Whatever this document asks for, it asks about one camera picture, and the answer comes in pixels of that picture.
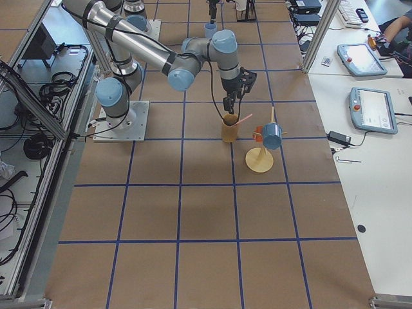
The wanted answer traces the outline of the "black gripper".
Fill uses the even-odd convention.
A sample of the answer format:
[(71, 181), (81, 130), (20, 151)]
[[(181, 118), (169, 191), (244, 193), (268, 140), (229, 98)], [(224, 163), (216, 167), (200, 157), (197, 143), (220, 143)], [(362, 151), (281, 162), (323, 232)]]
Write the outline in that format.
[(207, 3), (209, 4), (209, 13), (216, 13), (219, 0), (208, 0)]
[(246, 93), (250, 93), (257, 77), (257, 73), (246, 70), (244, 67), (240, 67), (238, 75), (234, 78), (221, 78), (223, 89), (227, 94), (223, 98), (223, 108), (226, 112), (231, 115), (234, 114), (234, 104), (236, 102), (236, 98), (241, 100)]

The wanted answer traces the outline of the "person forearm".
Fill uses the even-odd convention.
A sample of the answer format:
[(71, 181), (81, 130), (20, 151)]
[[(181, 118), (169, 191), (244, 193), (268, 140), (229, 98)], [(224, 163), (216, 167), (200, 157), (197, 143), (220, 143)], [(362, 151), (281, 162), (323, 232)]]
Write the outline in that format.
[(395, 19), (385, 30), (384, 37), (387, 42), (391, 42), (397, 34), (411, 24), (411, 10)]

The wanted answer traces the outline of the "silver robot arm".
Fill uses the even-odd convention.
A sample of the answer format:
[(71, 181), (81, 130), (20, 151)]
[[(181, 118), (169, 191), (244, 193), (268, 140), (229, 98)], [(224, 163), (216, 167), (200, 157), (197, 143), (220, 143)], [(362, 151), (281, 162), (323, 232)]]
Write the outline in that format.
[[(216, 10), (218, 1), (207, 1), (209, 4), (209, 16), (211, 20), (216, 18)], [(129, 15), (141, 15), (147, 18), (145, 11), (145, 4), (141, 0), (125, 0), (123, 1), (122, 8), (125, 16)]]
[(177, 91), (191, 86), (204, 62), (215, 62), (227, 93), (223, 107), (229, 113), (256, 81), (256, 73), (239, 65), (238, 44), (231, 30), (217, 31), (210, 38), (187, 38), (181, 53), (176, 53), (127, 21), (120, 13), (122, 1), (63, 1), (62, 5), (83, 28), (101, 33), (108, 42), (157, 68)]

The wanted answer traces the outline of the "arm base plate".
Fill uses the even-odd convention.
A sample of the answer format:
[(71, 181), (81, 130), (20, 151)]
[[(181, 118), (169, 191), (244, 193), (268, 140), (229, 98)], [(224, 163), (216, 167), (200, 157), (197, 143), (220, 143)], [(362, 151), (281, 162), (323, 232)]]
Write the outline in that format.
[(96, 124), (93, 139), (96, 142), (143, 142), (149, 114), (149, 101), (132, 100), (126, 116), (117, 119), (106, 116), (103, 107), (100, 108), (99, 117), (105, 120)]
[(147, 19), (145, 34), (158, 41), (160, 37), (161, 23), (160, 19)]

